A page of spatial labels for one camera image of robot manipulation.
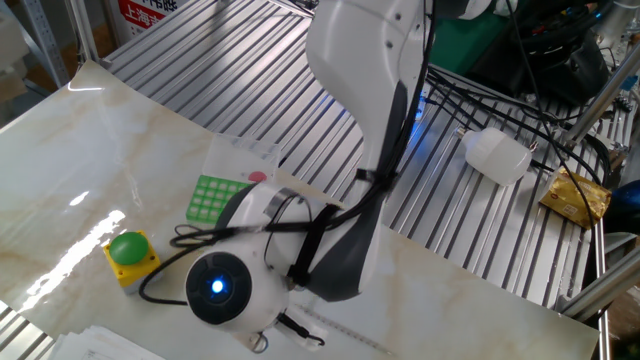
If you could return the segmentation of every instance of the blue led light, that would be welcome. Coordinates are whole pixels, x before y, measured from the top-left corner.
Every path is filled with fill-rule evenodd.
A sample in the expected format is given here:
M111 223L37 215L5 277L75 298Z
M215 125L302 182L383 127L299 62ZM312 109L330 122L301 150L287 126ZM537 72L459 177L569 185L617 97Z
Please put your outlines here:
M211 290L214 294L219 294L224 289L224 283L220 280L216 280L211 284Z

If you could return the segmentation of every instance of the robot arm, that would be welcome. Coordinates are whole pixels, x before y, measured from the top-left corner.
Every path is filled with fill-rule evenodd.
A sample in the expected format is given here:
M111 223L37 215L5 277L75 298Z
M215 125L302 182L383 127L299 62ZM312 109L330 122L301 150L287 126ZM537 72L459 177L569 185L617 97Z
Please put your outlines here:
M307 37L307 58L318 81L362 130L361 170L349 202L361 206L366 198L367 206L350 212L266 183L236 194L217 227L258 226L265 231L221 241L193 264L186 292L200 319L240 333L260 333L274 325L282 330L285 325L286 335L322 345L319 336L300 325L304 319L296 320L288 310L288 292L299 285L326 301L342 301L367 285L388 190L372 191L379 187L372 179L388 171L406 126L411 94L421 83L424 4L320 1ZM309 225L304 232L286 231L286 224L305 222Z

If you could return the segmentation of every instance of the paper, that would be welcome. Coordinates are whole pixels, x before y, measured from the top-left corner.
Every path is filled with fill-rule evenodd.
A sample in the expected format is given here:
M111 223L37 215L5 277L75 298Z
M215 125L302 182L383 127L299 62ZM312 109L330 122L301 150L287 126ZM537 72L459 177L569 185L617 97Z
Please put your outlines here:
M270 329L269 348L258 357L184 306L125 295L101 245L144 229L160 257L175 254L169 239L184 222L212 138L85 63L68 87L0 130L0 300L56 338L100 324L170 360L591 358L596 330L386 227L376 281L351 300L318 301L312 309L365 342L322 323L327 344L310 353ZM276 181L333 201L280 169ZM184 299L193 255L165 269L150 292ZM301 299L307 293L294 293L291 303L312 304Z
M60 335L49 360L164 360L100 326Z

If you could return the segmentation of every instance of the black strap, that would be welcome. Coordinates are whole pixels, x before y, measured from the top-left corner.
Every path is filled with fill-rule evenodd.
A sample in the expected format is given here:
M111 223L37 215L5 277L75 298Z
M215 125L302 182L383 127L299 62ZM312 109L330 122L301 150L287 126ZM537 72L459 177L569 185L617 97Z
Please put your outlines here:
M390 175L385 175L378 171L373 170L364 170L358 169L356 170L356 180L367 181L372 184L382 184L382 190L387 192L393 189L395 185L396 178L398 177L398 173L394 172Z
M311 261L316 256L329 220L338 210L340 210L338 206L327 204L309 226L307 237L302 243L298 259L295 264L289 267L289 272L287 273L287 276L292 278L296 284L306 286L309 283L309 266L311 266Z
M293 320L292 318L290 318L287 314L282 313L280 315L278 315L278 322L280 322L282 325L288 327L289 329L293 330L296 334L298 334L298 336L300 336L303 339L312 339L318 342L319 346L324 346L325 342L323 339L317 337L317 336L313 336L311 335L311 333L309 333L309 330L305 329L304 327L300 326L297 322L295 322L295 320Z

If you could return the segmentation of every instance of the green grid card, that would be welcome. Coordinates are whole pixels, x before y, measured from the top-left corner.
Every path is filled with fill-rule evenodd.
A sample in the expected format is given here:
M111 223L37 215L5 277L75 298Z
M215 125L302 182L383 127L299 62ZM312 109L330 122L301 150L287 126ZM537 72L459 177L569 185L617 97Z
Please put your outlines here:
M200 175L187 208L187 220L215 225L229 199L247 186L240 181Z

